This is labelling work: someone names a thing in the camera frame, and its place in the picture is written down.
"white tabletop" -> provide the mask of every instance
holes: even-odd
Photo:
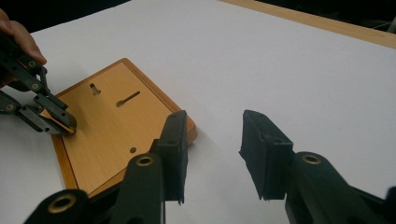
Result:
[[[350,185],[381,198],[396,185],[395,49],[213,0],[133,0],[34,37],[53,93],[128,58],[194,120],[186,202],[166,204],[168,223],[288,223],[238,154],[245,109]],[[0,223],[22,223],[62,175],[49,135],[1,116],[0,136]]]

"keyhole slot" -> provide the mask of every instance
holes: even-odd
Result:
[[[99,95],[99,94],[101,93],[101,91],[99,91],[99,90],[96,88],[95,84],[91,83],[91,84],[90,84],[90,87],[91,87],[91,90],[93,91],[93,95]]]
[[[129,100],[131,100],[132,98],[136,97],[136,95],[140,94],[140,91],[135,92],[134,94],[128,96],[127,98],[125,98],[125,100],[120,100],[116,103],[116,107],[121,107],[123,105],[125,105],[126,102],[128,102]]]

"human hand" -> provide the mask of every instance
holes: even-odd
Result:
[[[26,28],[17,21],[10,21],[7,13],[0,8],[0,32],[12,36],[21,49],[36,59],[39,63],[45,64],[46,58],[41,54],[38,45]],[[0,71],[0,88],[16,80],[10,73]]]

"wooden panel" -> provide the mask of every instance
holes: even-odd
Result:
[[[369,29],[346,22],[335,21],[300,11],[278,7],[254,0],[220,0],[221,2],[246,7],[256,11],[264,12],[273,16],[284,18],[290,21],[297,21],[306,25],[314,26],[323,30],[335,32],[340,35],[347,35],[367,42],[396,49],[396,34]]]
[[[167,116],[180,110],[127,59],[57,96],[78,121],[74,135],[52,136],[64,182],[92,195],[120,182],[128,161],[149,151]],[[190,144],[197,132],[190,118],[187,125]]]

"white table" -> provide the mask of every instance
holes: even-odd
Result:
[[[126,57],[187,110],[199,136],[167,223],[288,223],[238,154],[245,109],[350,185],[381,198],[395,185],[395,49],[213,0],[133,0],[34,37],[53,93]],[[0,223],[22,223],[64,188],[60,168],[49,135],[2,116],[0,136]]]

